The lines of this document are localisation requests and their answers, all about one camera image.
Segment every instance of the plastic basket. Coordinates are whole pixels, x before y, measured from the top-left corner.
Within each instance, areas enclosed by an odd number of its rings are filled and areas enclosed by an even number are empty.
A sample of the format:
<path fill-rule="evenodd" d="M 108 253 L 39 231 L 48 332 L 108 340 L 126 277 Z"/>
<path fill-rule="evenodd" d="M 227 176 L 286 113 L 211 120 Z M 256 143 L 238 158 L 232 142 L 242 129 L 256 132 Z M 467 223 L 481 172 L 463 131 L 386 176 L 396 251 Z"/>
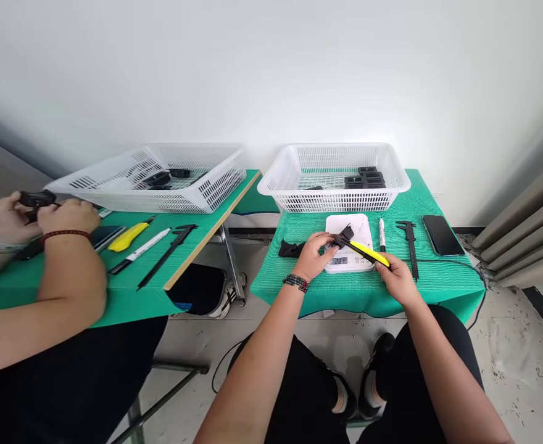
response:
<path fill-rule="evenodd" d="M 143 180 L 167 168 L 191 170 L 170 190 Z M 151 144 L 107 159 L 46 186 L 115 211 L 212 213 L 246 177 L 242 149 L 230 144 Z"/>
<path fill-rule="evenodd" d="M 377 167 L 386 188 L 345 189 L 360 166 Z M 291 213 L 370 212 L 387 210 L 411 185 L 389 144 L 295 144 L 282 148 L 257 190 Z M 323 189 L 307 191 L 315 186 Z"/>

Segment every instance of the sneaker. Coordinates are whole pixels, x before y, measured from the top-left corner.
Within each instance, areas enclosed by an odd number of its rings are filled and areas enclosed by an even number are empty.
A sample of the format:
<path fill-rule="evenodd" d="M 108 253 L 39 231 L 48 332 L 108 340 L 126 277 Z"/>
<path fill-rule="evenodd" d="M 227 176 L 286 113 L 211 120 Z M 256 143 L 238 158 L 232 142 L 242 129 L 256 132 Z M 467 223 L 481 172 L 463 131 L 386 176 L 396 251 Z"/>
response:
<path fill-rule="evenodd" d="M 331 369 L 328 369 L 332 374 L 334 378 L 337 378 L 341 381 L 341 384 L 345 387 L 346 393 L 347 393 L 347 401 L 346 401 L 346 409 L 342 413 L 334 413 L 336 415 L 340 422 L 347 422 L 351 420 L 354 416 L 356 416 L 357 409 L 356 409 L 356 395 L 354 394 L 354 391 L 350 388 L 350 386 L 346 382 L 346 378 L 341 374 L 337 373 Z"/>
<path fill-rule="evenodd" d="M 380 411 L 380 407 L 372 407 L 366 398 L 366 381 L 370 375 L 371 371 L 376 371 L 386 359 L 388 359 L 388 354 L 393 349 L 395 344 L 395 337 L 391 333 L 383 333 L 381 337 L 376 341 L 375 349 L 372 352 L 370 361 L 364 369 L 362 374 L 362 383 L 360 384 L 360 396 L 358 397 L 358 410 L 360 415 L 364 419 L 372 419 Z"/>
<path fill-rule="evenodd" d="M 239 277 L 241 278 L 241 287 L 244 289 L 245 285 L 247 284 L 247 275 L 245 273 L 241 273 Z M 227 283 L 220 303 L 213 312 L 208 314 L 208 316 L 215 319 L 224 319 L 230 311 L 230 305 L 236 299 L 236 295 L 237 293 L 236 289 L 234 288 L 234 282 Z"/>

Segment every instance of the tiled floor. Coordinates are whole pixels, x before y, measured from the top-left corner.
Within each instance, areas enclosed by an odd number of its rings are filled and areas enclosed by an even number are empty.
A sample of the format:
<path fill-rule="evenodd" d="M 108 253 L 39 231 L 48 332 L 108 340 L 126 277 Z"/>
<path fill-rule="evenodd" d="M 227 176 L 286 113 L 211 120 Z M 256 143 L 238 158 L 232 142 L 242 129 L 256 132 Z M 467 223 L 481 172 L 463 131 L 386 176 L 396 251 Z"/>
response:
<path fill-rule="evenodd" d="M 209 245 L 200 255 L 201 263 L 222 261 L 221 247 Z M 249 283 L 257 274 L 267 251 L 258 245 L 237 245 L 241 271 Z M 491 290 L 470 332 L 481 368 L 486 393 L 517 444 L 543 443 L 543 320 L 522 291 Z M 213 371 L 226 351 L 250 334 L 267 312 L 268 305 L 247 293 L 245 307 L 233 306 L 226 319 L 218 321 L 182 315 L 168 322 L 157 356 L 210 364 L 210 372 L 197 376 L 144 426 L 147 444 L 190 444 L 214 398 L 210 388 Z M 357 389 L 373 341 L 380 333 L 396 335 L 405 324 L 400 314 L 373 319 L 362 314 L 337 311 L 328 319 L 313 314 L 298 322 L 296 334 L 329 366 L 343 372 Z M 214 380 L 223 381 L 232 353 L 226 357 Z M 142 391 L 143 411 L 175 385 L 184 374 L 154 370 Z M 114 433 L 118 435 L 126 420 Z M 350 428 L 355 443 L 361 429 Z"/>

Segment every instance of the table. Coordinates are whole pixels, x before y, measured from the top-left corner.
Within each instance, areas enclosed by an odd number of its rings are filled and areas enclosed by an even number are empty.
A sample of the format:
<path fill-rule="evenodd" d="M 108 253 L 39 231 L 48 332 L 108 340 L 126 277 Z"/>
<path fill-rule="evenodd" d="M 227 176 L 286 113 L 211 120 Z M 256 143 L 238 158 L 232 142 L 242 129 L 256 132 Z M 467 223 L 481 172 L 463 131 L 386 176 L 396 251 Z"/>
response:
<path fill-rule="evenodd" d="M 244 304 L 244 294 L 239 273 L 236 269 L 230 235 L 223 223 L 259 176 L 259 170 L 247 170 L 245 180 L 212 214 L 159 213 L 150 226 L 134 240 L 130 248 L 120 253 L 103 250 L 100 256 L 106 268 L 111 269 L 111 267 L 143 245 L 159 231 L 168 227 L 175 228 L 186 224 L 198 225 L 198 228 L 189 234 L 185 242 L 177 247 L 148 285 L 140 291 L 136 291 L 138 283 L 169 248 L 173 240 L 172 235 L 169 235 L 148 250 L 125 271 L 116 276 L 109 274 L 105 313 L 93 327 L 137 321 L 155 316 L 172 315 L 185 311 L 176 307 L 170 301 L 165 291 L 174 285 L 217 231 L 220 231 L 220 236 L 228 252 L 230 278 L 234 281 L 234 287 L 238 292 L 236 300 Z M 130 227 L 148 219 L 152 215 L 153 213 L 115 212 L 107 216 L 103 220 L 102 225 L 124 225 Z M 28 261 L 15 261 L 0 273 L 0 308 L 35 302 L 39 281 L 43 274 L 43 261 L 43 255 L 38 255 Z"/>
<path fill-rule="evenodd" d="M 395 221 L 414 222 L 417 225 L 414 228 L 417 258 L 441 261 L 440 263 L 419 262 L 418 290 L 427 303 L 441 303 L 465 323 L 484 297 L 485 288 L 474 270 L 463 265 L 444 262 L 442 257 L 433 252 L 423 226 L 422 216 L 441 215 L 442 211 L 420 172 L 418 170 L 406 170 L 406 172 L 412 182 L 411 189 L 399 194 L 389 210 L 366 213 L 373 245 L 378 250 L 378 223 L 379 219 L 383 218 L 387 252 L 401 259 L 409 259 L 405 232 L 396 228 Z M 311 233 L 325 229 L 325 220 L 330 214 L 346 213 L 284 212 L 282 214 L 267 256 L 251 284 L 253 294 L 269 304 L 274 301 L 282 286 L 282 279 L 296 264 L 296 259 L 278 256 L 282 238 L 291 244 L 306 241 Z M 466 256 L 450 259 L 471 266 Z M 311 283 L 300 315 L 306 316 L 327 309 L 366 313 L 376 318 L 392 316 L 403 311 L 401 305 L 388 294 L 380 275 L 373 272 L 341 274 L 322 272 Z"/>

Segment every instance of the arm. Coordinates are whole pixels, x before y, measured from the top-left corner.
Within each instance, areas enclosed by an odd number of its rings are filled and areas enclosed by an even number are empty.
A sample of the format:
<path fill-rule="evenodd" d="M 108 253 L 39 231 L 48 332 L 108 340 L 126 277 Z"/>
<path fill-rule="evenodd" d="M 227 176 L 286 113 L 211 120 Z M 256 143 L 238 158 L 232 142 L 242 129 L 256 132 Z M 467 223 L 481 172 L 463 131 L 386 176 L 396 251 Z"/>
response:
<path fill-rule="evenodd" d="M 18 204 L 20 193 L 0 199 L 0 245 L 24 247 L 41 234 L 37 222 L 26 224 L 25 212 L 30 208 Z M 14 254 L 0 253 L 0 270 L 14 258 Z"/>
<path fill-rule="evenodd" d="M 376 263 L 391 295 L 403 306 L 436 416 L 454 444 L 512 443 L 494 406 L 442 332 L 415 287 L 407 265 L 383 253 L 392 272 Z"/>
<path fill-rule="evenodd" d="M 318 254 L 322 245 L 332 241 L 325 232 L 312 234 L 292 273 L 310 282 L 335 256 L 337 247 Z M 303 299 L 297 287 L 281 288 L 222 384 L 195 444 L 263 443 Z"/>
<path fill-rule="evenodd" d="M 99 223 L 91 204 L 76 199 L 39 211 L 43 232 L 91 232 Z M 50 237 L 45 261 L 38 301 L 0 310 L 0 369 L 71 338 L 102 316 L 106 274 L 88 239 L 75 234 Z"/>

